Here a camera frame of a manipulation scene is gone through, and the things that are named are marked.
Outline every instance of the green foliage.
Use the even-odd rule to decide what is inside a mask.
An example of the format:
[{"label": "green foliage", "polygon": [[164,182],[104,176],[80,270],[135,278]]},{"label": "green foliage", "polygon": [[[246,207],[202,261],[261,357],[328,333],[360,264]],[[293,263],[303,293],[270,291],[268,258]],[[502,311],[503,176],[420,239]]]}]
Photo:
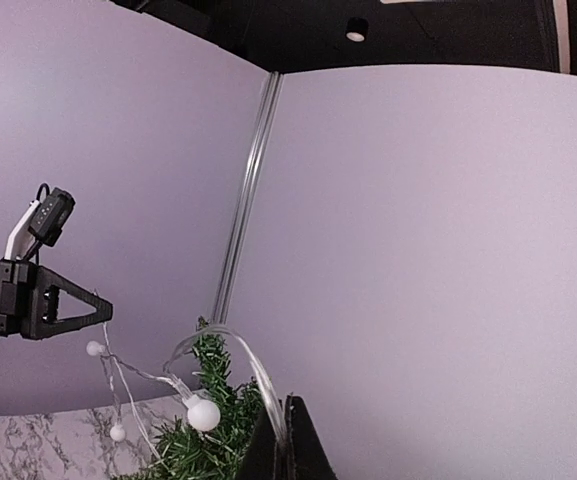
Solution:
[{"label": "green foliage", "polygon": [[[207,326],[199,319],[198,330]],[[174,425],[159,427],[157,451],[148,468],[115,480],[234,480],[263,406],[254,379],[233,388],[228,384],[230,354],[219,335],[203,335],[193,346],[199,361],[201,386],[221,410],[219,426],[199,433],[176,419]]]}]

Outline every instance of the marble surface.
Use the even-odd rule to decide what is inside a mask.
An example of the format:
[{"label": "marble surface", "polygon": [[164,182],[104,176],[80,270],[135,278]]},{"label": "marble surface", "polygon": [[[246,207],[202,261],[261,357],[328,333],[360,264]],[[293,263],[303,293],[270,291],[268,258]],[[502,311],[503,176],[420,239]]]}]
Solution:
[{"label": "marble surface", "polygon": [[[156,426],[182,417],[178,396],[136,404],[151,437]],[[0,417],[0,480],[106,480],[134,473],[151,458],[130,405],[122,406],[126,440],[109,436],[113,407]]]}]

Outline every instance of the recessed spotlight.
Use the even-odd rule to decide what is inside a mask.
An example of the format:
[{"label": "recessed spotlight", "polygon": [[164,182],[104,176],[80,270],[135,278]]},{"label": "recessed spotlight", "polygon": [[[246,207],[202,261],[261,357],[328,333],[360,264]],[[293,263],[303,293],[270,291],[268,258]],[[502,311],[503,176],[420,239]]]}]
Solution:
[{"label": "recessed spotlight", "polygon": [[353,17],[346,25],[346,38],[352,42],[363,42],[368,35],[368,21],[365,18]]}]

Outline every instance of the white wall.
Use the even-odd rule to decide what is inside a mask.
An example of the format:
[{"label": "white wall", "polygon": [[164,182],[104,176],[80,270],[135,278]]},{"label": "white wall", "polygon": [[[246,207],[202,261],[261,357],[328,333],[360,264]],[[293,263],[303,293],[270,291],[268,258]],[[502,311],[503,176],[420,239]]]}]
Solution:
[{"label": "white wall", "polygon": [[[111,300],[117,352],[158,370],[210,314],[266,76],[111,2],[0,0],[0,258],[41,182],[69,190],[42,261]],[[1,339],[0,414],[110,403],[100,335]]]},{"label": "white wall", "polygon": [[577,78],[288,76],[230,312],[341,480],[577,479]]}]

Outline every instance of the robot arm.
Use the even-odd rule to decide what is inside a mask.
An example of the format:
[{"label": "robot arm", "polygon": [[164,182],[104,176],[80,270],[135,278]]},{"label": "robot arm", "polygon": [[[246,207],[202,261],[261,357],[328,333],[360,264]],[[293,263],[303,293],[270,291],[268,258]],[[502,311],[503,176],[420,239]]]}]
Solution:
[{"label": "robot arm", "polygon": [[[0,336],[18,333],[41,340],[112,318],[110,302],[30,261],[43,245],[55,245],[74,206],[68,192],[55,188],[43,201],[30,204],[8,237],[0,260]],[[61,292],[94,307],[95,312],[59,318]]]}]

